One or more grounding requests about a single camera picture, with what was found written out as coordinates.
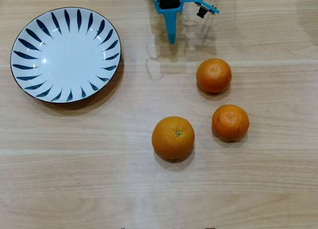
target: table surface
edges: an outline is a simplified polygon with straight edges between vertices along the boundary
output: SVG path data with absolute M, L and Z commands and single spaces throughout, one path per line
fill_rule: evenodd
M 152 0 L 0 0 L 0 228 L 317 229 L 318 0 L 206 0 L 187 4 L 167 40 Z M 12 45 L 28 22 L 64 6 L 106 16 L 122 60 L 99 94 L 42 103 L 15 83 Z M 232 67 L 231 88 L 206 94 L 196 69 Z M 242 141 L 215 138 L 224 104 L 250 116 Z M 190 121 L 195 150 L 167 162 L 153 151 L 156 123 Z

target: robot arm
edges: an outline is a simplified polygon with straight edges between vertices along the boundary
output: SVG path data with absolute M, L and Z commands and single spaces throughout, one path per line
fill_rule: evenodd
M 211 14 L 219 13 L 220 11 L 214 6 L 207 4 L 203 0 L 154 0 L 155 7 L 159 14 L 164 15 L 168 38 L 171 44 L 175 43 L 176 35 L 176 15 L 178 12 L 182 12 L 185 2 L 194 2 L 200 10 L 197 15 L 204 18 L 207 12 Z

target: ceramic plate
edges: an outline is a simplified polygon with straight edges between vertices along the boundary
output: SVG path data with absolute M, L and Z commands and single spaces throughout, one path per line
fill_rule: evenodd
M 119 36 L 106 18 L 84 8 L 62 8 L 22 30 L 12 49 L 11 70 L 29 95 L 74 102 L 107 85 L 120 56 Z

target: mandarin orange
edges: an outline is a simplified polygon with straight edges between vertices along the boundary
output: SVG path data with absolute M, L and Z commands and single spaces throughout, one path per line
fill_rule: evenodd
M 235 105 L 224 105 L 214 113 L 212 128 L 223 140 L 239 140 L 248 131 L 249 118 L 242 108 Z
M 224 91 L 230 86 L 231 80 L 231 67 L 222 59 L 204 61 L 197 70 L 197 82 L 206 92 Z
M 181 117 L 171 116 L 155 127 L 152 143 L 156 153 L 166 159 L 179 159 L 189 155 L 194 145 L 194 130 Z

